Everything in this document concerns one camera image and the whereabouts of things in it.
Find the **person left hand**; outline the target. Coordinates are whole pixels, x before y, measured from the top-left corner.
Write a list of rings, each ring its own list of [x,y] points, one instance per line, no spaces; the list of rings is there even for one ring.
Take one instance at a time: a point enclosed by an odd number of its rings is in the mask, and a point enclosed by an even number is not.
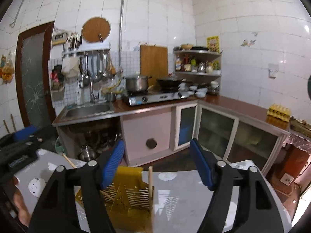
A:
[[[18,210],[18,219],[24,226],[29,227],[32,215],[24,203],[24,198],[20,190],[17,188],[19,184],[18,179],[14,176],[12,181],[14,186],[13,202]]]

